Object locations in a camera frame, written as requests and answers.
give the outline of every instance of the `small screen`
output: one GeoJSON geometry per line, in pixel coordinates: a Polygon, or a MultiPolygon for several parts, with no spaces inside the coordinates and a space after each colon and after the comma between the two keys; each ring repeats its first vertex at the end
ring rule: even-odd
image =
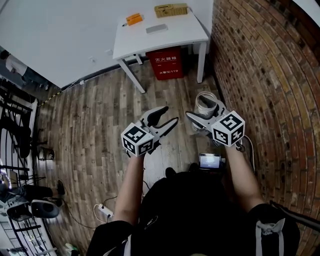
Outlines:
{"type": "Polygon", "coordinates": [[[220,156],[215,155],[201,155],[200,168],[213,169],[219,168],[220,156]]]}

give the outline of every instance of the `brick wall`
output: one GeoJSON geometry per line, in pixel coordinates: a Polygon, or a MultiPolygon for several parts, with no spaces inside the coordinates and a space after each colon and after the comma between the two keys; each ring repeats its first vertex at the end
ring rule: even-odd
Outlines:
{"type": "MultiPolygon", "coordinates": [[[[320,220],[320,29],[293,1],[214,0],[211,58],[266,201],[320,220]]],[[[297,255],[320,235],[299,225],[297,255]]]]}

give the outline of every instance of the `power strip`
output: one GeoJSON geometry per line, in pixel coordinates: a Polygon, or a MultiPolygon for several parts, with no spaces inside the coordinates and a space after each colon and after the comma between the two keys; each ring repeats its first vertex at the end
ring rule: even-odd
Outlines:
{"type": "Polygon", "coordinates": [[[99,204],[99,210],[103,212],[108,218],[112,218],[114,216],[113,211],[105,207],[102,203],[99,204]]]}

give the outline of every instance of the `white table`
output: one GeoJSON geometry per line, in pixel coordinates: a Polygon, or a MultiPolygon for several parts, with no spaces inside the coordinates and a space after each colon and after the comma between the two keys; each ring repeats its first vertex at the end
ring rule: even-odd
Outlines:
{"type": "Polygon", "coordinates": [[[209,38],[190,9],[188,9],[188,14],[185,15],[162,18],[157,18],[154,10],[141,12],[140,14],[143,16],[143,21],[139,23],[123,26],[126,23],[125,18],[118,23],[113,48],[113,59],[118,61],[139,91],[141,93],[146,92],[125,58],[135,56],[141,65],[142,61],[139,54],[173,46],[200,44],[196,80],[201,83],[209,38]],[[160,24],[166,24],[168,30],[147,34],[146,28],[160,24]]]}

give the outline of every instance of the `red fire extinguisher box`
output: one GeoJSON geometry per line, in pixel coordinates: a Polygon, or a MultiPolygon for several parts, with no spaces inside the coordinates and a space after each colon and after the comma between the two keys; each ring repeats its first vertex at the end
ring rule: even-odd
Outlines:
{"type": "Polygon", "coordinates": [[[180,46],[146,52],[158,80],[183,78],[180,46]]]}

